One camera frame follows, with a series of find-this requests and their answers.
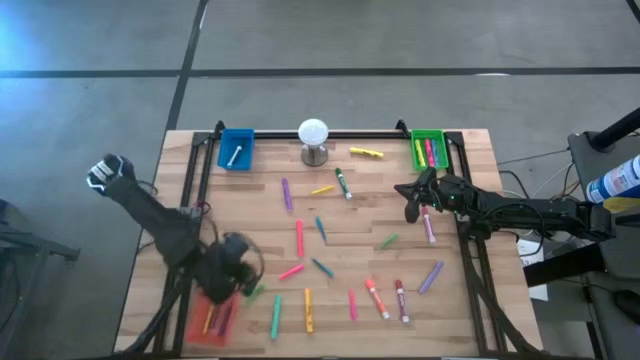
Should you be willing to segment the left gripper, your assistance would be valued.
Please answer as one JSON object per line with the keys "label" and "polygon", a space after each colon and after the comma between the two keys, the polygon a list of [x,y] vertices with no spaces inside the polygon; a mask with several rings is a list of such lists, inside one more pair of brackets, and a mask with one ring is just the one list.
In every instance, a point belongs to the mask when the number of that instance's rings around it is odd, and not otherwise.
{"label": "left gripper", "polygon": [[244,296],[254,292],[261,268],[243,259],[249,250],[261,259],[259,247],[239,232],[224,233],[206,247],[198,263],[198,285],[214,304],[223,304],[237,292]]}

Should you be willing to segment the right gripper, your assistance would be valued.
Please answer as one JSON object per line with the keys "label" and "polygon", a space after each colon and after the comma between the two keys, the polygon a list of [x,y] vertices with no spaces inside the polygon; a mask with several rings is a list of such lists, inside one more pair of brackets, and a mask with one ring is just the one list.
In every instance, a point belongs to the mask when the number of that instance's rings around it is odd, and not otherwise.
{"label": "right gripper", "polygon": [[[420,194],[428,190],[429,182],[433,178],[434,169],[426,168],[414,182],[394,186],[400,195],[410,195],[405,206],[407,223],[415,223],[421,214],[420,208],[430,203],[429,195]],[[440,212],[447,210],[469,215],[473,211],[475,188],[462,178],[453,175],[436,178],[430,182],[430,194],[434,207]]]}

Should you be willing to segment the magenta Expo marker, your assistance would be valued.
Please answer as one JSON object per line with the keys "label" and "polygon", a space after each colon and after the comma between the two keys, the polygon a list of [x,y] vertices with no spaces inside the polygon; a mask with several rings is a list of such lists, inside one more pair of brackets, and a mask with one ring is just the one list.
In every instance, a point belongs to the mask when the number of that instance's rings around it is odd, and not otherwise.
{"label": "magenta Expo marker", "polygon": [[422,208],[422,216],[423,216],[425,231],[427,234],[427,239],[430,244],[434,244],[436,242],[436,237],[435,237],[435,233],[431,223],[431,217],[426,207]]}

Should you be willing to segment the slim purple highlighter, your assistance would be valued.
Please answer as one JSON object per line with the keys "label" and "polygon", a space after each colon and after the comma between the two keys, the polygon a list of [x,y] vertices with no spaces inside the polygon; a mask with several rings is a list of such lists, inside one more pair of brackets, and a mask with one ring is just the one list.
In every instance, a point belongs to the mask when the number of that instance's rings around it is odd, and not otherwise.
{"label": "slim purple highlighter", "polygon": [[224,337],[226,335],[227,327],[228,327],[228,323],[229,323],[232,311],[233,311],[232,305],[228,305],[225,308],[224,316],[222,318],[222,321],[218,330],[219,337]]}

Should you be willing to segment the fat teal highlighter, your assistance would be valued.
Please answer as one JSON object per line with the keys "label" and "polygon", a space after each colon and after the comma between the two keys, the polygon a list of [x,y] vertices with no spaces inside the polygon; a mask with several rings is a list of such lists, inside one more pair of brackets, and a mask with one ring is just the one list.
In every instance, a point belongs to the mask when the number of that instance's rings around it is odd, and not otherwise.
{"label": "fat teal highlighter", "polygon": [[282,296],[280,294],[276,294],[274,297],[274,307],[273,307],[273,314],[272,314],[271,328],[270,328],[271,340],[276,340],[278,337],[281,308],[282,308]]}

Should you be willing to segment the fat lavender highlighter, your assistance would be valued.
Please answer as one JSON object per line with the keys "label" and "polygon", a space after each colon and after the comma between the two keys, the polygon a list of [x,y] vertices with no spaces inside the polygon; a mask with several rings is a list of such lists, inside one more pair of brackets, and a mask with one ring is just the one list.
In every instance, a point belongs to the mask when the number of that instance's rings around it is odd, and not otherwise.
{"label": "fat lavender highlighter", "polygon": [[427,275],[427,277],[421,283],[418,289],[419,294],[424,295],[429,290],[429,288],[431,287],[431,285],[439,275],[440,271],[442,270],[443,266],[444,266],[444,262],[442,260],[438,260],[435,263],[431,272]]}

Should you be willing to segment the dark red Expo marker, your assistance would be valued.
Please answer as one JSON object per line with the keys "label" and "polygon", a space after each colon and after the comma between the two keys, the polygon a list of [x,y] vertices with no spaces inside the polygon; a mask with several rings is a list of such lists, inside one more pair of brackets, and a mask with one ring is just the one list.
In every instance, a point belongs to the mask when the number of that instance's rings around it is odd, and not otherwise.
{"label": "dark red Expo marker", "polygon": [[398,306],[400,310],[400,320],[403,324],[408,324],[410,322],[410,318],[407,311],[406,296],[404,292],[403,283],[401,280],[397,279],[395,281],[395,289],[396,289]]}

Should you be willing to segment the orange Expo marker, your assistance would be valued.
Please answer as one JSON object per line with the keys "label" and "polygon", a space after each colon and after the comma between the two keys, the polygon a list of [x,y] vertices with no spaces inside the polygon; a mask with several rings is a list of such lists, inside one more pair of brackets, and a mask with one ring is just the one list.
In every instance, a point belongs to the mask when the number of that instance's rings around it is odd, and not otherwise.
{"label": "orange Expo marker", "polygon": [[383,303],[383,301],[382,301],[382,299],[381,299],[381,297],[380,297],[380,295],[378,293],[378,290],[377,290],[377,287],[375,285],[375,282],[372,279],[367,279],[365,281],[365,287],[369,291],[369,293],[371,295],[371,298],[372,298],[373,302],[375,303],[376,308],[377,308],[379,314],[381,315],[381,317],[384,320],[388,320],[390,318],[390,314],[387,311],[387,309],[386,309],[386,307],[385,307],[385,305],[384,305],[384,303]]}

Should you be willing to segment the green plastic basket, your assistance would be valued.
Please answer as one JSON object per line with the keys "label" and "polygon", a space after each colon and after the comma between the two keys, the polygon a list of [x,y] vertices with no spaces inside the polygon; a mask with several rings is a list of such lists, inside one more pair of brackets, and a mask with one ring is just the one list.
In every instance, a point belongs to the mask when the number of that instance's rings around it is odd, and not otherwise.
{"label": "green plastic basket", "polygon": [[[413,167],[415,171],[423,171],[426,168],[430,167],[428,160],[427,160],[427,154],[425,151],[425,145],[424,145],[424,140],[425,139],[435,139],[437,141],[437,147],[439,150],[439,159],[440,159],[440,166],[439,167],[435,167],[435,169],[447,169],[449,167],[449,158],[447,155],[447,143],[445,141],[445,136],[444,133],[441,130],[434,130],[434,129],[413,129],[410,133],[411,135],[411,140],[410,140],[410,144],[411,144],[411,154],[412,154],[412,158],[413,158]],[[418,164],[418,159],[416,156],[416,152],[415,152],[415,148],[414,148],[414,139],[418,139],[420,141],[420,145],[421,145],[421,149],[422,149],[422,153],[424,155],[424,159],[426,162],[426,167],[420,167]]]}

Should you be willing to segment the orange plastic basket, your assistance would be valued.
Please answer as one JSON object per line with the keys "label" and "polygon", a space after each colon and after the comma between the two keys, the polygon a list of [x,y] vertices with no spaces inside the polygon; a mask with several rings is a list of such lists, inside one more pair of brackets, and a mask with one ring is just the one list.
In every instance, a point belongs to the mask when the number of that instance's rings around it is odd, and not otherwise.
{"label": "orange plastic basket", "polygon": [[[229,342],[228,338],[231,335],[234,320],[237,310],[239,308],[240,296],[235,293],[231,298],[227,299],[221,305],[215,305],[209,297],[207,297],[200,289],[196,289],[191,300],[189,319],[186,333],[186,340],[188,344],[212,346],[212,347],[225,347]],[[220,317],[217,322],[217,326],[213,332],[208,331],[206,335],[202,334],[202,328],[205,321],[205,317],[210,305],[215,305],[215,308],[221,306]],[[227,332],[224,337],[218,336],[218,330],[224,316],[225,308],[228,305],[233,306],[233,311],[228,323]]]}

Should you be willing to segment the white mushroom lamp metal base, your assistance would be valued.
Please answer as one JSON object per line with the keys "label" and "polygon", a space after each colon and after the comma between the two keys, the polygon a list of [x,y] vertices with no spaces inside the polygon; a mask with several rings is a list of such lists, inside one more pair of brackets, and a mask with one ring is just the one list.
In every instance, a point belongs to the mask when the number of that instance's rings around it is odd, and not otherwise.
{"label": "white mushroom lamp metal base", "polygon": [[308,119],[298,128],[298,137],[303,143],[301,159],[310,167],[318,167],[328,160],[325,142],[329,135],[327,125],[320,119]]}

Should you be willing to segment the grey metal stand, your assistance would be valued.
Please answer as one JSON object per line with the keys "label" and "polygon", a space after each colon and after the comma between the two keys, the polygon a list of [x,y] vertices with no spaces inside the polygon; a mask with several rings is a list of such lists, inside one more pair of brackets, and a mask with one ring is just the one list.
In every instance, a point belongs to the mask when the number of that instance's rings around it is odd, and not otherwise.
{"label": "grey metal stand", "polygon": [[10,357],[47,259],[58,255],[76,261],[79,253],[77,248],[38,235],[18,208],[0,199],[0,360]]}

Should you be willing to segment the blue white spray can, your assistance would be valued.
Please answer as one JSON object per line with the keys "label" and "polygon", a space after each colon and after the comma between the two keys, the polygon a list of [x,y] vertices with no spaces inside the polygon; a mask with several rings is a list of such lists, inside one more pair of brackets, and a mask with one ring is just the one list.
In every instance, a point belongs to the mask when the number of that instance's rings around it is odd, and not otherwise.
{"label": "blue white spray can", "polygon": [[640,154],[591,181],[586,199],[611,213],[640,206]]}

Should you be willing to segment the black pole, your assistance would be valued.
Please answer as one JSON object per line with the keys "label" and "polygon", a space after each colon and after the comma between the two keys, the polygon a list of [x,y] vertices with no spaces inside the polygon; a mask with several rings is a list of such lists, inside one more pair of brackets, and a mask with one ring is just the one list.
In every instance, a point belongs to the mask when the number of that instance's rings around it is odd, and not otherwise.
{"label": "black pole", "polygon": [[640,129],[640,107],[603,131],[590,135],[589,144],[596,151],[609,152],[617,141],[638,129]]}

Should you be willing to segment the grey metal cart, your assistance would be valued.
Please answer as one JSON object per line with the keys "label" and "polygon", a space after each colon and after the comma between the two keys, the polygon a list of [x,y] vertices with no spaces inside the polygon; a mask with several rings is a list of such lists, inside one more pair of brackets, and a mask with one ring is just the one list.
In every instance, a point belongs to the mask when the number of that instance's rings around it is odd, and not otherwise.
{"label": "grey metal cart", "polygon": [[[592,149],[584,134],[571,134],[568,144],[583,186],[640,155],[640,137],[625,137],[607,153]],[[600,243],[599,249],[606,270],[581,276],[591,297],[594,349],[603,360],[640,360],[640,325],[613,301],[618,289],[640,294],[640,228],[618,226],[616,237]]]}

